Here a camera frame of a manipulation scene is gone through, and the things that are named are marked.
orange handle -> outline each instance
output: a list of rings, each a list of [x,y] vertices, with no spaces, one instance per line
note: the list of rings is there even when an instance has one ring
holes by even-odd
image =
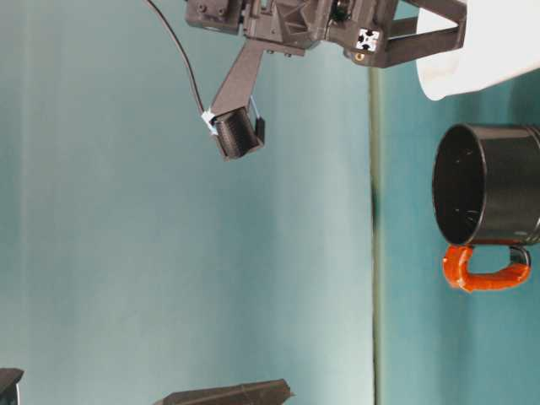
[[[531,259],[528,252],[520,247],[511,247],[512,263],[497,273],[471,274],[469,260],[473,256],[471,246],[450,246],[442,261],[448,284],[454,289],[468,293],[510,289],[524,283],[531,274]]]

teal backdrop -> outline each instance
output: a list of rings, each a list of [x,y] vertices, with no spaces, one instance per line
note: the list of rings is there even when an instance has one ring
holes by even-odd
[[[540,72],[438,102],[424,96],[414,63],[373,79],[377,403],[540,403],[540,249],[531,249],[531,279],[517,289],[450,289],[431,204],[445,131],[457,122],[538,124]],[[471,271],[492,273],[508,260],[505,248],[478,248]]]
[[[242,45],[159,3],[208,104]],[[224,163],[142,1],[0,15],[0,366],[28,404],[286,378],[373,401],[368,75],[265,56],[267,146]]]

black mug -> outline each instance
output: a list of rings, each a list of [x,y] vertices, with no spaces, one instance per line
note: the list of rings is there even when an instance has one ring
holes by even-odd
[[[433,174],[435,217],[451,244],[449,284],[467,292],[515,287],[531,272],[524,246],[540,241],[540,129],[459,124],[443,137]],[[510,265],[471,274],[474,246],[510,248]]]

wire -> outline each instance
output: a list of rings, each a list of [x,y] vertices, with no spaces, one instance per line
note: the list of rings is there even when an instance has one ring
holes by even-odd
[[[195,80],[195,74],[193,73],[193,67],[189,62],[189,58],[187,57],[186,51],[184,50],[184,47],[180,43],[180,40],[176,36],[175,31],[172,29],[172,27],[169,24],[169,21],[167,21],[167,18],[161,13],[161,10],[154,4],[152,0],[144,0],[148,6],[156,13],[159,20],[163,24],[163,26],[167,29],[169,32],[170,38],[173,40],[173,42],[176,45],[176,48],[178,48],[178,51],[180,52],[182,56],[182,60],[184,61],[184,64],[186,65],[187,75],[189,76],[189,84],[192,88],[192,94],[193,98],[195,99],[195,103],[197,104],[197,108],[199,109],[199,113],[202,114],[204,112],[204,106],[203,101],[201,100],[201,95],[199,94],[199,88],[197,87],[197,81]]]

